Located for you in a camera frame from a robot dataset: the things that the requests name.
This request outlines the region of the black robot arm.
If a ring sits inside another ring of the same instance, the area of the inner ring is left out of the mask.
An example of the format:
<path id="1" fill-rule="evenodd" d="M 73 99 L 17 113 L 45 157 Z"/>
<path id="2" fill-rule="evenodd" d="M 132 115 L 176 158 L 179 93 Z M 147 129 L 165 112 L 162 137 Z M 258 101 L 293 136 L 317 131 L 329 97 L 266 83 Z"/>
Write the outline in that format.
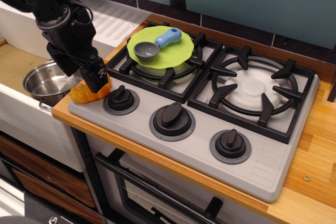
<path id="1" fill-rule="evenodd" d="M 35 0 L 33 14 L 42 36 L 48 41 L 47 51 L 67 75 L 76 71 L 93 93 L 109 78 L 106 66 L 92 45 L 96 30 L 93 12 L 80 0 Z"/>

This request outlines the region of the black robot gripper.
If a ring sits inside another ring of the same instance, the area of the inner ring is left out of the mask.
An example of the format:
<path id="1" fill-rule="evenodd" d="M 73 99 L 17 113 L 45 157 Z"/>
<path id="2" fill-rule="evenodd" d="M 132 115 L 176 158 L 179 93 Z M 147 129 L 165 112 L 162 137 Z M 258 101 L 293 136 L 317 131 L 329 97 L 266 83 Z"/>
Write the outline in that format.
<path id="1" fill-rule="evenodd" d="M 64 5 L 61 15 L 41 23 L 47 51 L 68 77 L 80 73 L 92 93 L 108 83 L 106 66 L 92 45 L 96 34 L 92 14 L 82 5 Z"/>

